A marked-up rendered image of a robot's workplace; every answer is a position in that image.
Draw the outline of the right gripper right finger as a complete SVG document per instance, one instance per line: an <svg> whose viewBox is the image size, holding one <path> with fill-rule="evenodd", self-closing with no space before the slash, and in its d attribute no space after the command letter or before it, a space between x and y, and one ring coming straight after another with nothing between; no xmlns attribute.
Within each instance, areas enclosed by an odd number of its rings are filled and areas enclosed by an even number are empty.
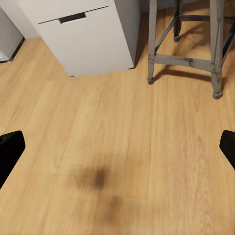
<svg viewBox="0 0 235 235"><path fill-rule="evenodd" d="M235 169L235 132L223 130L219 148Z"/></svg>

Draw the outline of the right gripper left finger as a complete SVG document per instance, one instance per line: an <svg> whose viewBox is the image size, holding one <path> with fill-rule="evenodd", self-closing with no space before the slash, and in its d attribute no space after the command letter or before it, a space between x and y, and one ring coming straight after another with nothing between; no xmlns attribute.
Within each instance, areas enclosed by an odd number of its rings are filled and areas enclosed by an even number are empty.
<svg viewBox="0 0 235 235"><path fill-rule="evenodd" d="M24 135L20 130L0 136L0 189L24 149Z"/></svg>

